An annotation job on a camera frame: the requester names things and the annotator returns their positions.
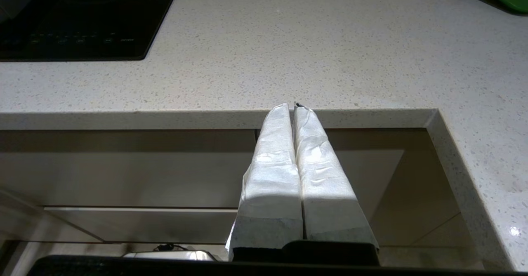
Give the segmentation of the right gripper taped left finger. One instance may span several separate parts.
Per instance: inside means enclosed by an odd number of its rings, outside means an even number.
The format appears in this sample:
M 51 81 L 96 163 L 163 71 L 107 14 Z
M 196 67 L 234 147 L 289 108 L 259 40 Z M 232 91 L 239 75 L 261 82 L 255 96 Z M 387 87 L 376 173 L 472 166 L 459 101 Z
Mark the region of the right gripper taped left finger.
M 243 175 L 239 209 L 226 249 L 282 248 L 302 240 L 304 223 L 292 124 L 286 103 L 266 115 L 251 163 Z

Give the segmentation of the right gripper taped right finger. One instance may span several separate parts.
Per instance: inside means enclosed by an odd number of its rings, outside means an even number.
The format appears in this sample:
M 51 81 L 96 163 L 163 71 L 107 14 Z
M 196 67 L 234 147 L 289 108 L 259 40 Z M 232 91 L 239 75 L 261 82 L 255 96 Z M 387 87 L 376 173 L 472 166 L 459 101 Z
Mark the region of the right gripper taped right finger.
M 368 243 L 379 249 L 358 197 L 316 113 L 297 104 L 293 126 L 307 239 Z

